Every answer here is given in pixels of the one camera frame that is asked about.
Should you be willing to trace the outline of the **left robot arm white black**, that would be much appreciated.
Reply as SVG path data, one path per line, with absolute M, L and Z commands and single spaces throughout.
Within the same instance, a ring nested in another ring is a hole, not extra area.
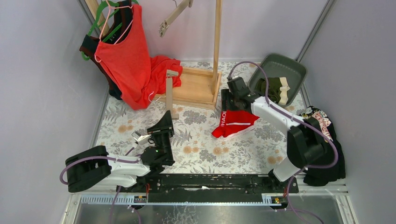
M 142 135 L 132 134 L 132 150 L 148 144 L 143 153 L 135 156 L 109 153 L 105 146 L 96 146 L 65 161 L 59 179 L 70 193 L 86 191 L 95 186 L 116 186 L 124 189 L 140 188 L 145 179 L 164 171 L 175 163 L 170 139 L 175 134 L 172 114 L 167 110 L 161 119 Z

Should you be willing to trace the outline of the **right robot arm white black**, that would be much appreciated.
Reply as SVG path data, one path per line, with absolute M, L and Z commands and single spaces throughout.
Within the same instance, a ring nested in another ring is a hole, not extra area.
M 268 97 L 251 91 L 241 77 L 229 78 L 227 85 L 232 106 L 264 119 L 286 136 L 287 157 L 270 172 L 279 182 L 288 180 L 326 153 L 326 144 L 331 141 L 320 131 L 317 120 L 293 115 Z

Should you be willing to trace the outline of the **red underwear with white lettering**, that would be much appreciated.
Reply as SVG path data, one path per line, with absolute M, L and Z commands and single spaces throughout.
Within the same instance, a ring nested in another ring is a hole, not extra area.
M 258 119 L 258 116 L 247 111 L 222 111 L 219 126 L 212 131 L 212 136 L 215 138 L 235 137 L 252 130 Z

